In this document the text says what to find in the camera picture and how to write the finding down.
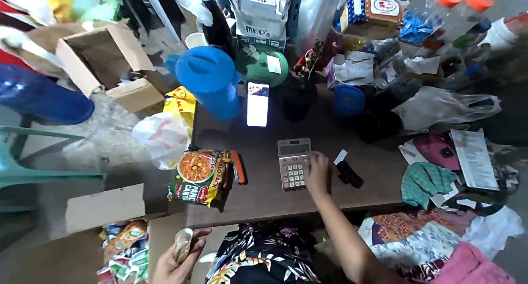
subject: wooden table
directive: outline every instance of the wooden table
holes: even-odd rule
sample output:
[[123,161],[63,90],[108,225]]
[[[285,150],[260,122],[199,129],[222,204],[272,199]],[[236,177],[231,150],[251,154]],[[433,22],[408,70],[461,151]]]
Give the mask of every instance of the wooden table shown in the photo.
[[310,138],[312,150],[325,153],[331,161],[341,149],[357,174],[364,179],[360,189],[345,185],[332,165],[331,194],[342,209],[401,205],[401,178],[406,162],[397,145],[389,150],[362,142],[350,123],[333,114],[333,92],[318,85],[317,102],[307,117],[290,122],[281,114],[278,99],[271,89],[268,126],[247,126],[246,99],[241,97],[241,114],[229,122],[213,119],[201,106],[196,106],[193,142],[201,148],[238,151],[247,172],[247,185],[233,183],[223,213],[217,208],[189,205],[188,227],[211,227],[255,220],[267,220],[316,212],[307,190],[284,192],[277,152],[277,141]]

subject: smartphone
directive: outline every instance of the smartphone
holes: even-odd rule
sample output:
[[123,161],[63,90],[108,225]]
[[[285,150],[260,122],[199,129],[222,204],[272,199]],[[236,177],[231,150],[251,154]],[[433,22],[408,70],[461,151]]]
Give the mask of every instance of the smartphone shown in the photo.
[[247,125],[266,126],[268,122],[269,84],[248,81],[247,86]]

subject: calculator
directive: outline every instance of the calculator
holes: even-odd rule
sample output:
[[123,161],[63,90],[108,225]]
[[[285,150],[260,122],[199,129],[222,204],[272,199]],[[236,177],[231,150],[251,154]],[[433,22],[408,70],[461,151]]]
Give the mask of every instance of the calculator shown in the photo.
[[277,148],[282,190],[306,188],[304,176],[308,169],[308,152],[312,151],[310,139],[280,140]]

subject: noodle package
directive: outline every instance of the noodle package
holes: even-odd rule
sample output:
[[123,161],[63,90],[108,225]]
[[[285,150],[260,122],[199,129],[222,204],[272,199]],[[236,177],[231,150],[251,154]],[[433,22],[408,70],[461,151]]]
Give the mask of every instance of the noodle package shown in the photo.
[[172,180],[168,186],[167,198],[184,202],[207,205],[220,199],[220,187],[224,181],[227,151],[191,149],[183,153]]

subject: green checkered cloth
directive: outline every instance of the green checkered cloth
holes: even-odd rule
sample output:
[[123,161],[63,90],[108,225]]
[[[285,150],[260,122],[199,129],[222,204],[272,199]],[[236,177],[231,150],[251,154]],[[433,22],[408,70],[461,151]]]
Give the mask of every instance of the green checkered cloth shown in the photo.
[[401,180],[401,198],[409,205],[427,209],[429,198],[451,191],[457,174],[429,162],[415,162],[407,167]]

